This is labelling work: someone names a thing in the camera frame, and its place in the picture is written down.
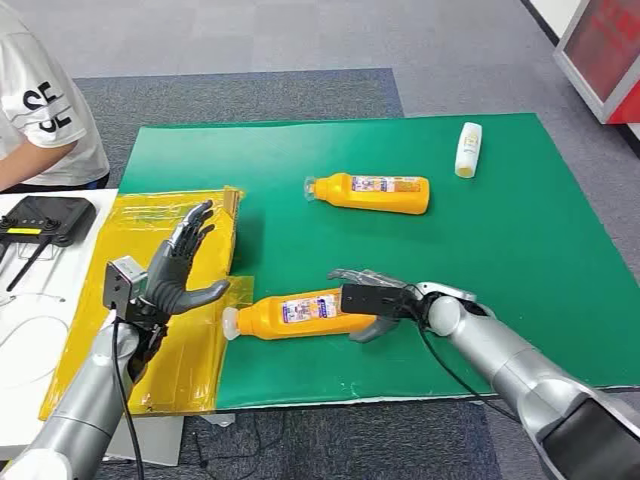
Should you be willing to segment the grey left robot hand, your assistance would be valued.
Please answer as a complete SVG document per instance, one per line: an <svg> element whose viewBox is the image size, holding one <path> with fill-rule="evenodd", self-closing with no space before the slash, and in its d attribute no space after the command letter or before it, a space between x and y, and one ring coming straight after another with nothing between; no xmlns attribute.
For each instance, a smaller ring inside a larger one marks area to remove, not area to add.
<svg viewBox="0 0 640 480"><path fill-rule="evenodd" d="M212 215L211 200L195 205L162 241L147 269L144 301L167 315L178 315L223 296L230 286L225 277L207 288L186 289L196 253L214 229L207 223Z"/></svg>

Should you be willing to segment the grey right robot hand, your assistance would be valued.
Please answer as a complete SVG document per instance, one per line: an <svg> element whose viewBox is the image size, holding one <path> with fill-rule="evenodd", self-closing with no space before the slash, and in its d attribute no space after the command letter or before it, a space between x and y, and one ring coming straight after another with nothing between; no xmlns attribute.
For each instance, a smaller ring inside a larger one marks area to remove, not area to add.
<svg viewBox="0 0 640 480"><path fill-rule="evenodd" d="M372 270L334 269L328 278L341 279L340 307L346 313L373 315L374 320L349 338L358 343L368 343L396 328L402 319L413 320L426 346L426 320L432 299L416 284L406 283Z"/></svg>

